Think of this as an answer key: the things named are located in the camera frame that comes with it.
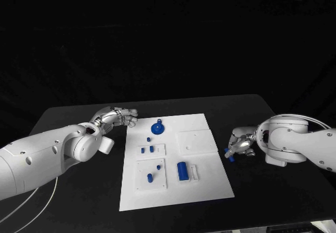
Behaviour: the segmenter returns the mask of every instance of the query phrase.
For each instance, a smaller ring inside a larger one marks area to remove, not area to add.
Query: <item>black table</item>
[[[116,141],[111,153],[99,151],[88,162],[75,165],[60,177],[52,202],[22,232],[205,233],[336,217],[336,191],[312,162],[286,167],[270,165],[257,145],[253,147],[257,156],[236,155],[234,163],[224,157],[233,129],[259,125],[274,115],[259,95],[49,108],[31,135],[87,122],[106,106],[137,108],[139,118],[205,114],[236,198],[120,212],[126,127],[116,127],[107,135]],[[52,181],[41,187],[0,225],[0,232],[13,232],[37,216],[54,184]],[[2,216],[29,195],[31,192],[0,202]]]

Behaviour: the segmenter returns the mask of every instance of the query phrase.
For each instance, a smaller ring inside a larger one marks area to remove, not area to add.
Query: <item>robotic hand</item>
[[[309,132],[309,121],[325,130]],[[266,152],[266,162],[277,166],[300,163],[309,158],[323,169],[336,172],[336,129],[319,120],[293,114],[272,117],[259,127],[238,127],[233,131],[225,157],[256,155],[250,148],[257,142]]]
[[[137,110],[103,108],[90,122],[47,131],[0,149],[0,200],[54,180],[97,151],[109,154],[114,141],[104,135],[114,126],[136,126]]]

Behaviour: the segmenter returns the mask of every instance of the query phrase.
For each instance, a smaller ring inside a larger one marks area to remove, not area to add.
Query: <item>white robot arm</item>
[[[309,132],[309,121],[325,130]],[[277,166],[300,163],[309,159],[321,168],[336,172],[336,129],[302,115],[277,115],[257,128],[234,129],[225,157],[236,153],[256,155],[250,148],[257,144],[266,152],[266,162]]]
[[[113,126],[136,126],[137,110],[103,108],[90,122],[25,137],[0,149],[0,200],[54,180],[97,151],[109,154],[114,141],[104,137]]]

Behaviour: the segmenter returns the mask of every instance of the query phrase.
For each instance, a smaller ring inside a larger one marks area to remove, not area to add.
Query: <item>white cable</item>
[[[316,123],[318,125],[321,125],[325,129],[331,129],[332,128],[328,124],[325,124],[322,121],[316,120],[315,118],[312,118],[309,116],[303,116],[303,115],[298,115],[298,114],[280,114],[280,115],[276,115],[274,117],[299,117],[299,118],[302,118],[305,120],[312,121],[313,123]]]
[[[57,185],[58,185],[58,177],[57,177],[55,188],[54,188],[54,192],[52,192],[52,195],[51,195],[51,199],[52,199],[52,196],[54,196],[54,193],[55,193],[55,190],[57,190]],[[18,233],[18,232],[32,223],[32,221],[31,221],[15,233]]]
[[[31,194],[29,198],[26,199],[26,201],[18,206],[18,208],[13,210],[13,212],[2,219],[0,223],[16,213],[16,211],[22,208],[22,206],[26,204],[28,200],[31,199],[31,197],[35,195],[37,191],[39,188],[35,189],[34,193]]]

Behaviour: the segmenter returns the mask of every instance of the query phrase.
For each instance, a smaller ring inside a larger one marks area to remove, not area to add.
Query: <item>white panel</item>
[[[162,119],[165,125],[165,132],[161,135],[155,135],[150,131],[150,127],[158,122],[158,119]],[[139,119],[135,128],[127,128],[120,211],[233,198],[236,196],[218,151],[207,155],[182,156],[181,154],[178,133],[208,129],[210,126],[204,114],[143,118]],[[155,145],[166,145],[166,155],[158,156],[156,159],[165,158],[168,189],[165,191],[137,192],[135,191],[136,161],[146,158],[139,158],[136,150],[140,145],[146,145],[148,137],[150,137],[150,143]],[[188,164],[189,183],[179,182],[176,167],[179,162],[186,162]],[[192,179],[192,165],[197,168],[198,182],[194,182]]]
[[[137,157],[146,158],[146,157],[158,157],[166,155],[166,148],[165,144],[158,145],[146,145],[137,147]]]
[[[149,182],[148,174],[153,176],[153,182]],[[165,159],[150,159],[137,161],[136,171],[136,191],[150,192],[168,189]]]
[[[210,154],[218,152],[211,130],[179,132],[178,138],[182,155]]]

